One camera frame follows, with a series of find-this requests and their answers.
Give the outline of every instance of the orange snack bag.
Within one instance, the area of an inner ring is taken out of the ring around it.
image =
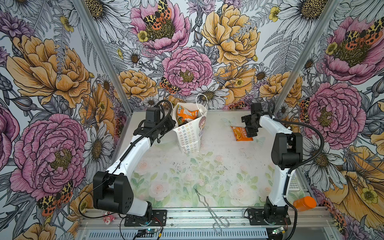
[[[236,141],[253,141],[253,138],[247,137],[247,132],[243,127],[232,127],[233,134],[236,137]]]
[[[197,118],[197,113],[199,111],[189,111],[188,109],[178,106],[177,107],[177,123],[179,126],[186,124],[187,122],[190,122],[192,120],[195,120]]]

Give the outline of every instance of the floral tablecloth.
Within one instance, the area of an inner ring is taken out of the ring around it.
[[[241,117],[248,111],[208,112],[199,153],[180,151],[175,133],[145,153],[131,179],[135,197],[159,207],[202,207],[194,191],[205,195],[211,207],[263,206],[272,188],[274,137],[259,129],[253,141],[236,142],[230,126],[245,126]],[[134,112],[120,154],[145,112]],[[291,191],[292,202],[304,192]]]

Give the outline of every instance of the orange bottle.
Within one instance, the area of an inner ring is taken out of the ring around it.
[[[306,196],[294,201],[293,206],[296,207],[299,212],[303,212],[316,207],[316,201],[313,197]]]

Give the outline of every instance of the robotic arm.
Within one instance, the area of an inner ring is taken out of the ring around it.
[[[163,115],[165,119],[160,120],[160,112],[160,107],[148,108],[146,119],[134,131],[125,152],[105,172],[99,171],[93,177],[94,186],[100,185],[94,189],[93,194],[93,205],[96,209],[129,214],[142,225],[150,222],[152,205],[133,196],[129,180],[141,157],[153,142],[159,140],[159,135],[162,137],[175,126],[176,122],[170,114]]]
[[[271,158],[275,164],[275,176],[273,187],[264,205],[264,219],[272,223],[279,216],[288,214],[288,205],[284,200],[285,181],[288,171],[294,165],[303,161],[303,137],[300,133],[294,133],[281,123],[274,121],[272,113],[264,112],[261,103],[251,105],[251,114],[242,117],[248,137],[257,136],[260,127],[265,128],[269,134],[275,136]]]

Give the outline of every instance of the bag handle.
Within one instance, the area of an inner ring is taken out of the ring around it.
[[[207,98],[207,96],[205,95],[205,94],[203,94],[203,93],[199,93],[198,95],[196,95],[196,106],[197,106],[197,109],[200,111],[200,113],[201,113],[201,110],[200,110],[200,108],[199,108],[199,106],[197,105],[197,98],[198,98],[198,96],[200,96],[200,95],[203,95],[204,97],[205,97],[205,99],[207,100],[206,102],[205,102],[205,108],[207,108],[207,104],[208,104],[208,98]]]

